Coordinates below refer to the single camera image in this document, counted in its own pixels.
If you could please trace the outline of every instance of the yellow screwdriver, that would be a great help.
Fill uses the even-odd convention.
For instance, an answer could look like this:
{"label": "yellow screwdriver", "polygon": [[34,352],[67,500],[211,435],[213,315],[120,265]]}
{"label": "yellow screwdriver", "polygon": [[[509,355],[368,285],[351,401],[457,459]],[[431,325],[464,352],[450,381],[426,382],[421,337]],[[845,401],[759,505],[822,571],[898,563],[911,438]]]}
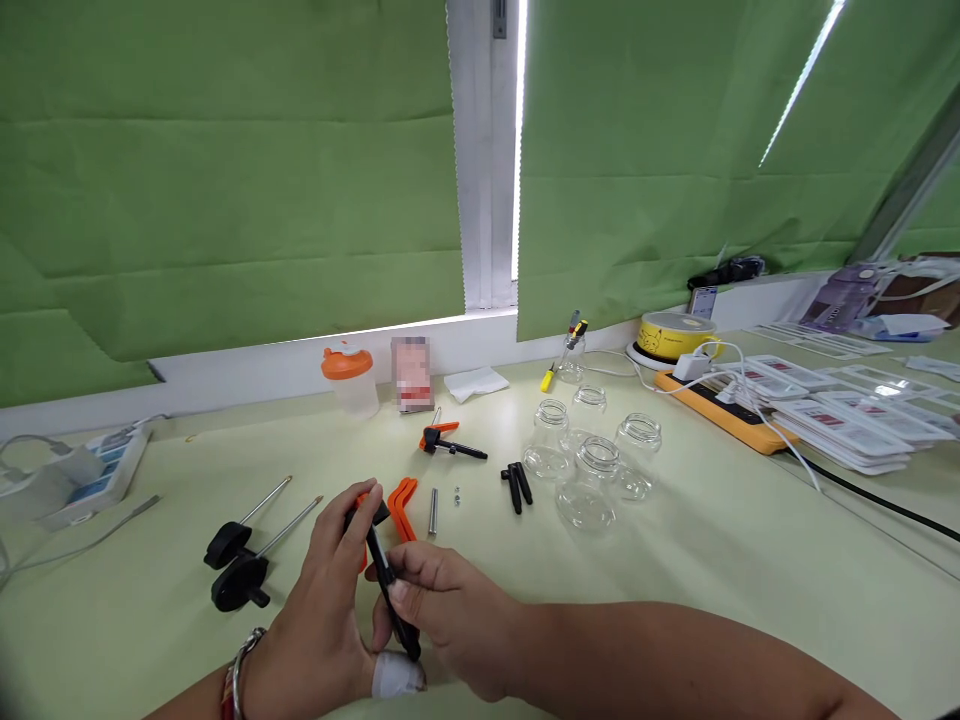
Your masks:
{"label": "yellow screwdriver", "polygon": [[560,356],[560,359],[550,365],[550,369],[547,370],[547,373],[543,376],[543,382],[540,383],[540,392],[549,392],[550,385],[553,383],[553,376],[557,371],[563,367],[563,361],[567,359],[567,354],[573,350],[577,343],[580,342],[580,338],[583,337],[583,334],[587,331],[587,321],[581,320],[577,323],[577,326],[570,333],[570,336],[567,338],[563,346],[563,354]]}

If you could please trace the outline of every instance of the bracelet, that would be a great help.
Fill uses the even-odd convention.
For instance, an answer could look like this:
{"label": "bracelet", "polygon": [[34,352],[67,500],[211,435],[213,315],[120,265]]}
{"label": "bracelet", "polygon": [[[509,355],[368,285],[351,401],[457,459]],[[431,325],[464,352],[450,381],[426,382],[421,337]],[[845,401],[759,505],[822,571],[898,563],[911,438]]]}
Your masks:
{"label": "bracelet", "polygon": [[254,628],[237,651],[233,665],[227,670],[227,675],[223,679],[223,697],[220,701],[222,720],[243,720],[243,711],[240,709],[240,667],[243,665],[243,659],[266,634],[267,631],[263,628]]}

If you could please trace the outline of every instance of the green curtain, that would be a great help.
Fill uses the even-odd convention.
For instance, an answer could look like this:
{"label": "green curtain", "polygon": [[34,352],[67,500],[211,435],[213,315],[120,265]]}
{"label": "green curtain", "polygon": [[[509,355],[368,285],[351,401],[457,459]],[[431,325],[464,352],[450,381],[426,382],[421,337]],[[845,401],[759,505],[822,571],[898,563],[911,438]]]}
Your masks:
{"label": "green curtain", "polygon": [[960,78],[960,3],[531,0],[519,339],[684,302],[759,253],[840,266]]}
{"label": "green curtain", "polygon": [[0,406],[462,313],[443,0],[5,0],[0,262]]}
{"label": "green curtain", "polygon": [[960,160],[947,169],[897,241],[897,255],[925,252],[960,252]]}

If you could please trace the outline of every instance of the orange lid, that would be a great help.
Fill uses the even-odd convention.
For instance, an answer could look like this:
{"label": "orange lid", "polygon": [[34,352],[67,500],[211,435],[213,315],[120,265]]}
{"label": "orange lid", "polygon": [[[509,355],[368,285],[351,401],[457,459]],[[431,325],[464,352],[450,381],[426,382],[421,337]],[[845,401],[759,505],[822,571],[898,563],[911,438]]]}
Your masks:
{"label": "orange lid", "polygon": [[373,367],[373,356],[346,340],[335,348],[323,349],[320,371],[330,380],[349,380]]}

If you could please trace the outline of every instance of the white bandage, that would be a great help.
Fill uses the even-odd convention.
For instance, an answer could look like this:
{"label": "white bandage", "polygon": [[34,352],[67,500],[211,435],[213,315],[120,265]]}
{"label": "white bandage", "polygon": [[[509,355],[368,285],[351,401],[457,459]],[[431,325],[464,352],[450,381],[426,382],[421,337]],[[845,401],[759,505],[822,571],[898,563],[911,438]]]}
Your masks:
{"label": "white bandage", "polygon": [[377,656],[373,671],[373,697],[391,698],[412,695],[427,685],[420,663],[403,653],[385,650]]}

